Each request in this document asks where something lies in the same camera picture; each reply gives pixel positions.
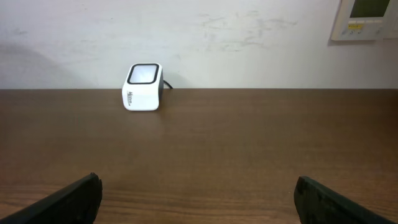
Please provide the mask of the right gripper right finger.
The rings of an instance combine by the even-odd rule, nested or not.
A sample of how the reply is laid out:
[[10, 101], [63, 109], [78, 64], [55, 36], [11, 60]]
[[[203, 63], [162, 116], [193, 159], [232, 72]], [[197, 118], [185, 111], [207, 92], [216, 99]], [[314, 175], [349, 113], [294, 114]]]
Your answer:
[[294, 204], [302, 224], [395, 224], [307, 176], [300, 176]]

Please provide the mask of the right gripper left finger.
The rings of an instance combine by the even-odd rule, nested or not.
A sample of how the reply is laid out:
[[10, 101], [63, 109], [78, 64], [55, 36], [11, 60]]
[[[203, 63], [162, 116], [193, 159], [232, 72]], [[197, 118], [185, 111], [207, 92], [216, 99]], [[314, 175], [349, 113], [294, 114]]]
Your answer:
[[101, 179], [94, 173], [56, 191], [3, 219], [3, 224], [92, 224], [103, 196]]

